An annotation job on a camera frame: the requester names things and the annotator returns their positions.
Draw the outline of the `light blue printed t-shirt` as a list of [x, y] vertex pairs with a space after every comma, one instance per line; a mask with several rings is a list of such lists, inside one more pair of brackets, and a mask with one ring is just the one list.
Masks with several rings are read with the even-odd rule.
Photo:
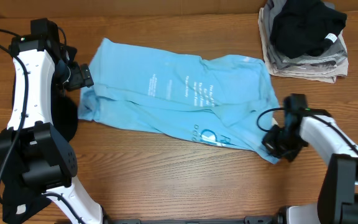
[[80, 93], [78, 117], [108, 126], [256, 152], [278, 107], [262, 60], [197, 55], [103, 39], [89, 69], [93, 86]]

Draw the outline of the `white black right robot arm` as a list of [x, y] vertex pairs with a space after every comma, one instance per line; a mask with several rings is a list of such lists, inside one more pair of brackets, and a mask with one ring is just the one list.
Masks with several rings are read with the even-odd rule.
[[283, 101], [284, 125], [273, 125], [262, 140], [268, 153], [291, 162], [312, 146], [328, 169], [318, 201], [284, 206], [264, 223], [358, 223], [358, 145], [324, 109], [310, 108], [304, 94]]

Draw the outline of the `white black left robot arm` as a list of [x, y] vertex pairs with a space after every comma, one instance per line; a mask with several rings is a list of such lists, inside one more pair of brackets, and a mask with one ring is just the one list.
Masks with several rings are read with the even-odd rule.
[[78, 114], [66, 92], [92, 86], [89, 67], [46, 18], [31, 21], [28, 35], [13, 34], [6, 52], [15, 80], [11, 118], [0, 132], [3, 221], [23, 223], [55, 203], [72, 223], [110, 223], [81, 184], [70, 146]]

